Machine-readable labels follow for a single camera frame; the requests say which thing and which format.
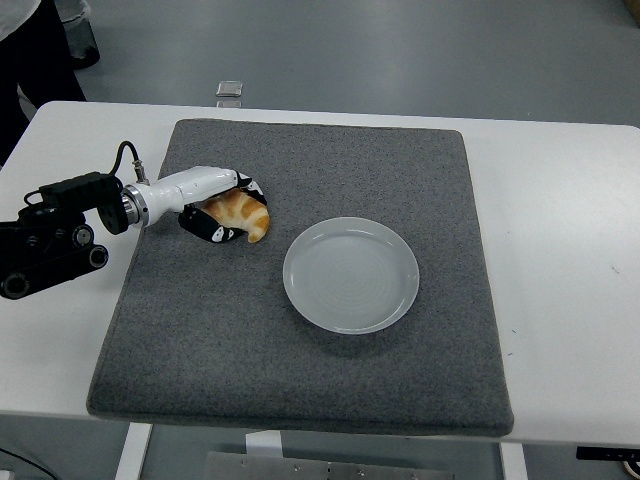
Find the person's leg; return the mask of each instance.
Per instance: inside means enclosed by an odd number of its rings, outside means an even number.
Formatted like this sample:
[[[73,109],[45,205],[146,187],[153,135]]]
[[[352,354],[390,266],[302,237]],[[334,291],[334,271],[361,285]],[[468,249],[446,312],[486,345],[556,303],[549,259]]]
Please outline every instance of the person's leg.
[[[71,66],[69,44],[53,0],[42,0],[18,30],[18,83],[36,108],[52,100],[85,101]]]
[[[29,121],[20,108],[11,39],[0,41],[0,166],[3,166]]]

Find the metal plate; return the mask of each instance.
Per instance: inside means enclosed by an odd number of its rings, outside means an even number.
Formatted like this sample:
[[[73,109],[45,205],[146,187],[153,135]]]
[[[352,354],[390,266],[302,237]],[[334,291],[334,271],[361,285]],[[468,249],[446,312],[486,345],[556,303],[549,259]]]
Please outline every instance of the metal plate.
[[[203,480],[453,480],[450,472],[209,452]]]

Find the ceramic plate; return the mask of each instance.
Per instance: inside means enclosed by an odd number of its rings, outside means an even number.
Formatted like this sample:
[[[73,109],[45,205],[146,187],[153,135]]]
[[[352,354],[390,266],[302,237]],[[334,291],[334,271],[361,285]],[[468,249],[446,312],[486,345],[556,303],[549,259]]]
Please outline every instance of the ceramic plate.
[[[332,332],[371,333],[398,321],[418,293],[418,263],[393,230],[364,218],[320,222],[294,240],[284,287],[295,308]]]

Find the bread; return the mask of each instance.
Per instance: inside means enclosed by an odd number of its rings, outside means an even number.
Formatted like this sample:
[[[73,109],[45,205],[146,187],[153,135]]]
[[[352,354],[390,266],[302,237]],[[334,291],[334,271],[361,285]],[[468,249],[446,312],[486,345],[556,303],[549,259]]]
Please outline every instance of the bread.
[[[248,232],[249,243],[259,241],[269,229],[267,207],[239,188],[206,200],[202,210],[224,227]]]

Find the gray carpet pad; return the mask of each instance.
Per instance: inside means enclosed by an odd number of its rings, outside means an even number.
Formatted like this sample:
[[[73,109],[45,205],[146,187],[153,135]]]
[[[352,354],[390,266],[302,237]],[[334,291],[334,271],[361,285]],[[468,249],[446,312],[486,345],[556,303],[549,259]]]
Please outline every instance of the gray carpet pad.
[[[167,214],[143,232],[100,354],[90,413],[153,423],[501,436],[513,416],[462,136],[455,131],[183,120],[161,176],[253,177],[257,244],[200,240]],[[311,225],[364,217],[413,250],[420,288],[397,323],[340,335],[282,281]]]

